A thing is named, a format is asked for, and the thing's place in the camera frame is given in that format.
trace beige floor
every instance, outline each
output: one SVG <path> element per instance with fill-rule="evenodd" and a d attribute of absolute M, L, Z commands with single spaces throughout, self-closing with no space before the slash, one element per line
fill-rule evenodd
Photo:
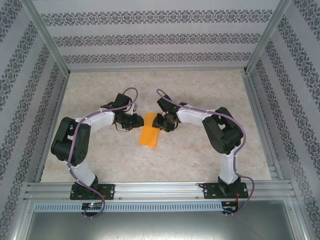
<path fill-rule="evenodd" d="M 157 113 L 163 89 L 176 102 L 194 107 L 229 109 L 243 124 L 247 144 L 238 154 L 238 172 L 255 180 L 270 180 L 242 77 L 228 71 L 146 71 L 72 73 L 69 77 L 58 123 L 63 117 L 83 117 L 113 101 L 128 87 L 139 91 L 137 113 Z M 134 98 L 134 92 L 128 93 Z M 160 131 L 156 147 L 139 145 L 141 128 L 130 132 L 109 126 L 95 133 L 87 160 L 100 182 L 216 181 L 219 155 L 211 147 L 205 130 L 188 123 L 174 132 Z M 49 153 L 42 182 L 73 182 L 65 163 Z"/>

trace patterned wallpaper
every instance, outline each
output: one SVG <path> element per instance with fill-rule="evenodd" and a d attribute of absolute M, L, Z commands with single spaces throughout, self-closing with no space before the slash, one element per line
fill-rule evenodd
<path fill-rule="evenodd" d="M 279 0 L 35 0 L 71 70 L 244 67 Z"/>
<path fill-rule="evenodd" d="M 0 240 L 33 182 L 64 76 L 18 0 L 0 1 Z"/>
<path fill-rule="evenodd" d="M 251 72 L 284 176 L 320 239 L 320 4 L 294 0 Z"/>

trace robotic arm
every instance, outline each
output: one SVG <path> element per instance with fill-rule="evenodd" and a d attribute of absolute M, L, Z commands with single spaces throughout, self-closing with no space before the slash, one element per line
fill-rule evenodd
<path fill-rule="evenodd" d="M 137 109 L 137 105 L 135 103 L 126 109 L 103 112 L 103 110 L 106 109 L 126 106 L 130 102 L 132 102 L 130 97 L 119 93 L 114 102 L 101 106 L 99 109 L 100 113 L 85 119 L 78 129 L 71 158 L 71 169 L 79 181 L 95 190 L 98 190 L 99 188 L 98 177 L 92 173 L 88 162 L 85 160 L 88 153 L 90 135 L 113 124 L 120 124 L 122 129 L 126 131 L 143 126 L 143 118 L 134 113 Z M 68 161 L 72 144 L 72 139 L 70 139 L 70 137 L 74 135 L 78 123 L 84 118 L 85 117 L 72 119 L 70 117 L 65 117 L 61 120 L 51 145 L 51 153 L 60 161 Z M 93 199 L 96 197 L 95 193 L 80 184 L 75 183 L 75 185 L 78 192 L 81 193 L 80 195 L 83 195 L 84 198 Z"/>
<path fill-rule="evenodd" d="M 224 195 L 232 192 L 240 182 L 240 177 L 234 171 L 233 162 L 235 151 L 240 146 L 243 137 L 241 129 L 225 117 L 209 114 L 208 111 L 202 113 L 192 110 L 190 109 L 192 106 L 185 102 L 181 102 L 180 105 L 188 108 L 179 107 L 163 98 L 160 98 L 157 103 L 163 114 L 157 114 L 153 121 L 153 127 L 166 132 L 174 131 L 179 123 L 190 123 L 204 127 L 212 147 L 220 153 L 219 189 Z M 220 107 L 214 112 L 232 117 L 225 107 Z"/>

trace striped wall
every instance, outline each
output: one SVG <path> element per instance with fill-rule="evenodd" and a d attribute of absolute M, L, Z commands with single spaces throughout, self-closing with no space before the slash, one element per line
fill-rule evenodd
<path fill-rule="evenodd" d="M 251 72 L 284 176 L 320 239 L 320 0 L 293 0 Z"/>
<path fill-rule="evenodd" d="M 279 0 L 35 0 L 71 70 L 243 68 Z"/>
<path fill-rule="evenodd" d="M 0 0 L 0 240 L 33 182 L 64 76 L 18 0 Z"/>

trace orange block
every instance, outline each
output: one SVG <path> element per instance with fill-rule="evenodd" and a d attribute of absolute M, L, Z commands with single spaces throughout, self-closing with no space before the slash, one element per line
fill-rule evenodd
<path fill-rule="evenodd" d="M 140 145 L 145 145 L 149 147 L 157 146 L 159 128 L 152 127 L 152 123 L 156 118 L 157 113 L 147 113 L 144 118 L 144 126 L 142 128 L 140 136 Z"/>

